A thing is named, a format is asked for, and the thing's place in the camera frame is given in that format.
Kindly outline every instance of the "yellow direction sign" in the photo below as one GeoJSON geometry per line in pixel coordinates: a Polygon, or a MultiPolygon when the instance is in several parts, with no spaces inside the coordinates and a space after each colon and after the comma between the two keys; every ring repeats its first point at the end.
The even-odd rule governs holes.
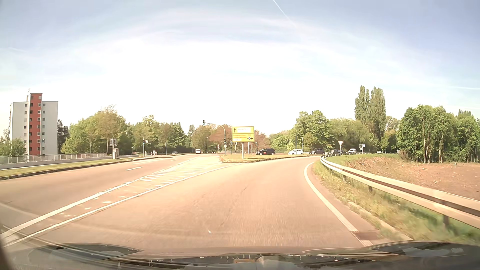
{"type": "Polygon", "coordinates": [[[252,126],[233,126],[232,127],[232,142],[254,142],[255,129],[252,126]]]}

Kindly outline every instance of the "asphalt road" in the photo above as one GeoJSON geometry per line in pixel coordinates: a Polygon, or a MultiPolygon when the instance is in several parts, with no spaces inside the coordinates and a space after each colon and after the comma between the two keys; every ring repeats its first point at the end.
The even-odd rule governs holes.
{"type": "Polygon", "coordinates": [[[25,235],[149,251],[385,242],[321,186],[308,166],[318,159],[235,164],[184,155],[1,181],[0,222],[19,232],[2,236],[13,249],[28,243],[25,235]]]}

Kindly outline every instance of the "tall apartment building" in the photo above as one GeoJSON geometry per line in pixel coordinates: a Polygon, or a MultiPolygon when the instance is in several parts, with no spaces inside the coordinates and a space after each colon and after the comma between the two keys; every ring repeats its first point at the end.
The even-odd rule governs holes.
{"type": "Polygon", "coordinates": [[[28,155],[57,154],[58,101],[43,101],[42,93],[27,95],[10,106],[10,138],[22,139],[28,155]]]}

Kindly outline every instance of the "guardrail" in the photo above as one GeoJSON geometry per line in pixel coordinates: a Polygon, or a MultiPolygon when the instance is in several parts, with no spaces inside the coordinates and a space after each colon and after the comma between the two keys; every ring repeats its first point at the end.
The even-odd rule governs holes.
{"type": "Polygon", "coordinates": [[[440,213],[445,225],[452,218],[480,229],[480,201],[342,166],[325,159],[330,156],[336,155],[321,156],[321,163],[343,175],[344,182],[349,177],[366,184],[370,192],[376,188],[440,213]]]}
{"type": "Polygon", "coordinates": [[[10,156],[0,157],[0,164],[33,162],[33,161],[49,161],[49,160],[75,160],[106,157],[106,153],[92,154],[61,154],[61,155],[41,155],[41,156],[10,156]]]}

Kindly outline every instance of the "grass median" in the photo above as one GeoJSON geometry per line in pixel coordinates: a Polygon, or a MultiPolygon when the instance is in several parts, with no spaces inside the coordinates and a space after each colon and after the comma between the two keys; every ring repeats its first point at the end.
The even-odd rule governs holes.
{"type": "Polygon", "coordinates": [[[71,163],[61,163],[61,164],[50,164],[50,165],[40,165],[40,166],[32,166],[32,167],[23,167],[23,168],[15,168],[15,169],[4,169],[0,171],[0,177],[4,176],[13,176],[31,172],[43,172],[49,170],[56,170],[56,169],[65,169],[65,168],[75,168],[75,167],[82,167],[87,165],[98,165],[98,164],[108,164],[108,163],[118,163],[122,162],[123,160],[131,160],[132,158],[122,159],[122,160],[92,160],[92,161],[81,161],[81,162],[71,162],[71,163]]]}
{"type": "MultiPolygon", "coordinates": [[[[367,156],[345,155],[330,157],[328,160],[343,165],[349,160],[367,156]]],[[[445,226],[443,215],[375,188],[369,192],[367,185],[351,178],[347,177],[347,181],[344,182],[341,174],[325,167],[320,161],[314,163],[313,171],[322,184],[344,204],[348,204],[349,201],[356,203],[414,240],[444,240],[480,244],[480,230],[477,228],[454,219],[450,219],[450,224],[445,226]]],[[[379,229],[385,237],[391,240],[400,240],[397,234],[382,228],[378,220],[368,216],[362,217],[379,229]]]]}
{"type": "Polygon", "coordinates": [[[255,154],[245,154],[245,159],[241,158],[241,153],[238,154],[228,154],[220,155],[220,160],[222,162],[257,162],[265,160],[277,160],[277,159],[287,159],[287,158],[299,158],[307,157],[308,154],[304,155],[255,155],[255,154]]]}

